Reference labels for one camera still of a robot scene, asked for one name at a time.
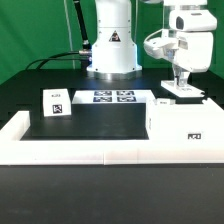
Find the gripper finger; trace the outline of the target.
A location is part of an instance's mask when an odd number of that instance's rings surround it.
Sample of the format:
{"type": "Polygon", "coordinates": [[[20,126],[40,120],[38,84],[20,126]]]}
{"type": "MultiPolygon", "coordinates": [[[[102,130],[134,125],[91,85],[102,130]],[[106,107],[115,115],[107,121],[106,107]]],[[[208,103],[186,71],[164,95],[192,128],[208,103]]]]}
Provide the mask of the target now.
{"type": "Polygon", "coordinates": [[[185,87],[188,84],[189,71],[182,71],[179,79],[179,86],[185,87]]]}
{"type": "Polygon", "coordinates": [[[180,67],[177,65],[172,65],[172,69],[173,69],[173,75],[174,75],[174,84],[175,85],[179,85],[179,78],[180,78],[180,67]]]}

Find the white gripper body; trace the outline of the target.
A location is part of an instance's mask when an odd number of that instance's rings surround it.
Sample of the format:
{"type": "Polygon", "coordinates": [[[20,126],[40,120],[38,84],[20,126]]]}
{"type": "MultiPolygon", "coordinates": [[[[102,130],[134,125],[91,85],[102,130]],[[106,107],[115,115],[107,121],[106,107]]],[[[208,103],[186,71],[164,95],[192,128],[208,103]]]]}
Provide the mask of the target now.
{"type": "Polygon", "coordinates": [[[204,72],[211,63],[217,19],[206,5],[207,0],[176,0],[169,14],[177,38],[173,63],[190,72],[204,72]]]}

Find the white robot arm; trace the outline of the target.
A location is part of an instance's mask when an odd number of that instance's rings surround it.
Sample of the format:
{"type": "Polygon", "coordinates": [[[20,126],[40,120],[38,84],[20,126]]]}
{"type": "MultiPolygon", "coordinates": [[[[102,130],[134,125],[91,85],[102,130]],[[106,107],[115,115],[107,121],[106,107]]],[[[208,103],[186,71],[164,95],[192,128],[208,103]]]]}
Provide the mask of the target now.
{"type": "MultiPolygon", "coordinates": [[[[217,19],[207,0],[141,0],[163,5],[162,28],[144,40],[145,52],[172,64],[172,84],[185,87],[191,73],[208,70],[217,19]]],[[[92,46],[88,75],[100,79],[128,79],[142,70],[131,37],[130,0],[95,0],[97,40],[92,46]]]]}

